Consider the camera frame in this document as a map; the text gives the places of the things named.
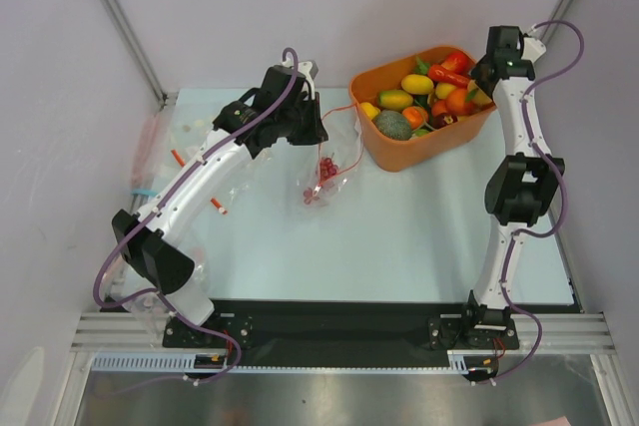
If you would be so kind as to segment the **yellow orange peach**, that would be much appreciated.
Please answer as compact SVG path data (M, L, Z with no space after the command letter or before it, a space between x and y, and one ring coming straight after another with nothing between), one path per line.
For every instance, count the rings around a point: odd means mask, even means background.
M478 107L486 107L492 104L492 99L478 88L468 92L467 100Z

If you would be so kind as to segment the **clear zip top bag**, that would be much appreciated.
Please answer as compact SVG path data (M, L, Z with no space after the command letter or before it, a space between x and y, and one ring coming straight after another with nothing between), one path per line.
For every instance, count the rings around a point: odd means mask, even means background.
M328 140L311 147L297 178L300 207L328 207L349 185L364 153L361 122L355 103L321 115Z

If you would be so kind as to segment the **red grape bunch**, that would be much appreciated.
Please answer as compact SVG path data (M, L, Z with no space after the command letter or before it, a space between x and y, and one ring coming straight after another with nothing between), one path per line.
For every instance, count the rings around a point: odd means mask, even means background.
M321 157L311 175L308 185L303 191L303 201L307 206L318 205L327 200L335 188L338 165L332 157Z

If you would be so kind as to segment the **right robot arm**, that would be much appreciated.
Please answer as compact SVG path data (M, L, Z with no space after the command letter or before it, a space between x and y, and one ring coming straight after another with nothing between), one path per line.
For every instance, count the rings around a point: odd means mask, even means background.
M516 26L492 26L484 56L471 78L500 116L505 157L490 178L484 206L491 229L484 266L470 291L460 335L472 348L489 348L514 331L511 286L533 227L547 214L555 194L565 193L565 162L543 138L535 105L540 85L535 62L545 45Z

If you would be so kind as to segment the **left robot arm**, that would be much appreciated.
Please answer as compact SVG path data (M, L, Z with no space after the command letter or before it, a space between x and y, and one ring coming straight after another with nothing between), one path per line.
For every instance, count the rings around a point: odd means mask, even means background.
M212 129L168 185L136 213L116 213L116 253L185 317L185 334L199 346L214 343L220 323L195 280L195 263L179 250L191 221L215 190L263 150L284 139L294 146L327 141L313 61L269 67L262 84L225 105Z

